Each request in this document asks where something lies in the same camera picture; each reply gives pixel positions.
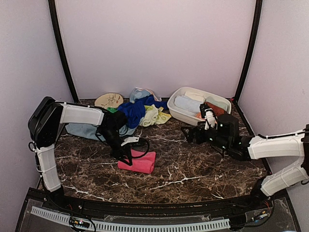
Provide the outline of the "large pale blue towel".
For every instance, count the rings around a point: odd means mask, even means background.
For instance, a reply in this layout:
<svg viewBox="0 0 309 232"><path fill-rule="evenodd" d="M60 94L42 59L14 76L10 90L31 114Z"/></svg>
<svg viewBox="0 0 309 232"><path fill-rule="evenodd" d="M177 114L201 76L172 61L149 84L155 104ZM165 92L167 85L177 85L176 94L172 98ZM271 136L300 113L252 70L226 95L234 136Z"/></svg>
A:
<svg viewBox="0 0 309 232"><path fill-rule="evenodd" d="M200 105L203 104L203 102L193 100L185 95L178 95L174 100L174 104L183 110L198 113L200 111Z"/></svg>

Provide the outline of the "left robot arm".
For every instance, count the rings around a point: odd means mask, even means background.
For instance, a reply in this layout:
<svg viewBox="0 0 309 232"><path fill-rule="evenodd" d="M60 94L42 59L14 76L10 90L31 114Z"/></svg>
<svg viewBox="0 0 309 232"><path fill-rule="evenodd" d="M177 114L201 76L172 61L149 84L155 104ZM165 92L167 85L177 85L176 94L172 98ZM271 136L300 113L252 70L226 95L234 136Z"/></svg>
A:
<svg viewBox="0 0 309 232"><path fill-rule="evenodd" d="M49 96L43 98L28 121L32 139L29 146L34 148L43 186L50 195L49 203L56 210L63 211L68 207L55 160L59 125L75 123L95 126L95 136L105 139L112 149L111 156L131 166L131 148L119 135L126 122L127 118L121 111L112 113L101 107L56 101Z"/></svg>

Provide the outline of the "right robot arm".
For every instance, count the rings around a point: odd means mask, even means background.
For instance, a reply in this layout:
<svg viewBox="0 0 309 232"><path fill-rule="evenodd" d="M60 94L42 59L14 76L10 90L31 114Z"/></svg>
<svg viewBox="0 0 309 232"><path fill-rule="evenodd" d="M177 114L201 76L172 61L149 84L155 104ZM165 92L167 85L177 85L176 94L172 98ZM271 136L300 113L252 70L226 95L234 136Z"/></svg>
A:
<svg viewBox="0 0 309 232"><path fill-rule="evenodd" d="M309 129L274 136L241 136L239 127L219 123L216 128L204 124L182 127L187 142L210 143L222 154L238 161L264 158L296 157L296 161L280 171L258 179L246 205L256 210L275 193L309 178Z"/></svg>

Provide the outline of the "pink towel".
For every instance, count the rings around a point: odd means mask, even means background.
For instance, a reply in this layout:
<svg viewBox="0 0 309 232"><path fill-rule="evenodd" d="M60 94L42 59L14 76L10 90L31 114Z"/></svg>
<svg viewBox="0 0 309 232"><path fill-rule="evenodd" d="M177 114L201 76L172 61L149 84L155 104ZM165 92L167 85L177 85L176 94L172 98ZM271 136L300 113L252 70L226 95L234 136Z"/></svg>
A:
<svg viewBox="0 0 309 232"><path fill-rule="evenodd" d="M118 168L138 173L151 174L155 167L156 152L147 152L143 157L132 160L132 165L129 166L121 161L118 161Z"/></svg>

